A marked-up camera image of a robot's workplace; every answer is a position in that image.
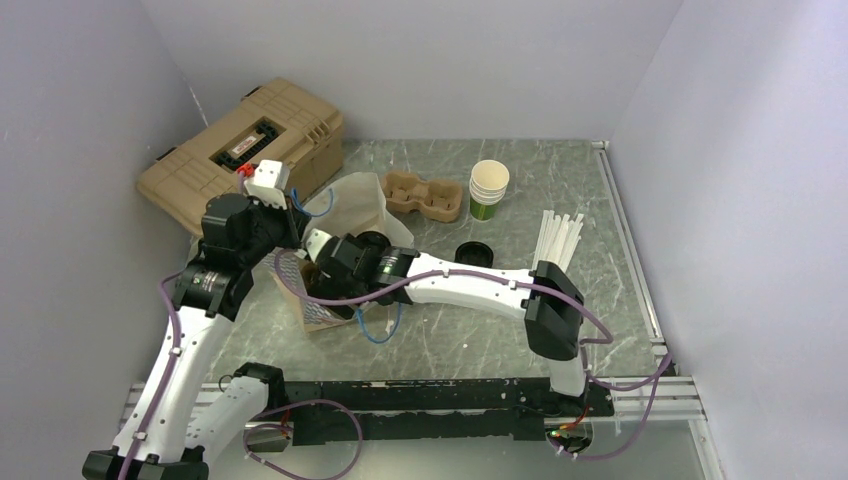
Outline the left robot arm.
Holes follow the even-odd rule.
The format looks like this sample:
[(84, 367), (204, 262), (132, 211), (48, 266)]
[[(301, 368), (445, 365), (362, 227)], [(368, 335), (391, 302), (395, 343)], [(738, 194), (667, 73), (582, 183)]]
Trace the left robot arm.
[(169, 324), (142, 394), (111, 448), (88, 454), (84, 478), (206, 479), (246, 421), (285, 411), (282, 370), (247, 363), (208, 410), (192, 415), (212, 357), (253, 286), (253, 268), (277, 248), (299, 248), (307, 222), (286, 193), (208, 201), (197, 255), (172, 276), (173, 293), (160, 293)]

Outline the blue checkered paper bag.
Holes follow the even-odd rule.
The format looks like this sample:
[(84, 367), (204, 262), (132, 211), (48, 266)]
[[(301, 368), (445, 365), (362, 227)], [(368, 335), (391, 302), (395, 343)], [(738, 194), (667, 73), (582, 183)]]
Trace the blue checkered paper bag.
[[(414, 244), (414, 235), (389, 213), (380, 179), (375, 173), (352, 173), (333, 181), (310, 199), (301, 193), (297, 193), (296, 198), (311, 215), (307, 230), (318, 228), (339, 237), (376, 231), (388, 237), (391, 245), (411, 247)], [(304, 332), (317, 332), (349, 322), (328, 308), (294, 294), (306, 291), (306, 261), (294, 254), (278, 256), (271, 253), (263, 264), (270, 269), (285, 304), (292, 309), (294, 324)]]

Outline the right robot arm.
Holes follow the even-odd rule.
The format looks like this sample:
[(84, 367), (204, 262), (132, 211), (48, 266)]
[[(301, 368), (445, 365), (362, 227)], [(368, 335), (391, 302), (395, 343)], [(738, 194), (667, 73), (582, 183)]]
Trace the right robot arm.
[(557, 265), (542, 261), (531, 270), (497, 270), (409, 248), (369, 248), (352, 236), (319, 229), (311, 230), (303, 245), (319, 271), (313, 302), (351, 308), (365, 303), (447, 304), (519, 320), (530, 350), (547, 362), (555, 409), (574, 415), (588, 404), (579, 347), (588, 311)]

